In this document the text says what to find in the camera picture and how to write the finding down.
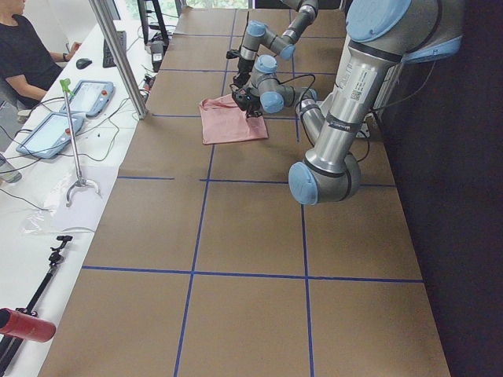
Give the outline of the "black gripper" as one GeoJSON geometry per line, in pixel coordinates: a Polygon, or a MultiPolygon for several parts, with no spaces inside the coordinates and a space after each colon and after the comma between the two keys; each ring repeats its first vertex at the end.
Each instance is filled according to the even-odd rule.
{"type": "Polygon", "coordinates": [[[248,87],[242,87],[239,79],[233,78],[229,85],[232,98],[241,111],[246,112],[247,118],[259,118],[263,115],[260,111],[260,99],[248,87]]]}
{"type": "Polygon", "coordinates": [[[226,52],[226,59],[238,59],[238,73],[233,77],[239,79],[242,85],[245,85],[251,77],[254,61],[243,58],[238,49],[230,49],[226,52]]]}

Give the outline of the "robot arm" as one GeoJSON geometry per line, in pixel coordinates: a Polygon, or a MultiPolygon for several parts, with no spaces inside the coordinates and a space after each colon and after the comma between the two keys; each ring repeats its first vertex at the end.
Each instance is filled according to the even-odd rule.
{"type": "Polygon", "coordinates": [[[349,61],[342,80],[318,102],[309,88],[282,84],[277,62],[292,58],[302,33],[318,15],[315,1],[290,1],[297,13],[281,35],[251,20],[240,46],[232,96],[249,117],[293,107],[312,142],[302,161],[291,166],[288,183],[301,204],[336,202],[353,196],[361,181],[351,145],[371,112],[387,72],[454,55],[461,45],[463,1],[354,1],[346,16],[349,61]]]}
{"type": "Polygon", "coordinates": [[[317,18],[319,8],[316,0],[292,0],[282,3],[297,12],[296,18],[282,35],[272,31],[263,22],[247,20],[239,48],[230,49],[226,53],[227,59],[238,59],[238,73],[233,77],[233,84],[237,88],[248,83],[260,46],[266,47],[283,60],[290,60],[302,33],[317,18]]]}

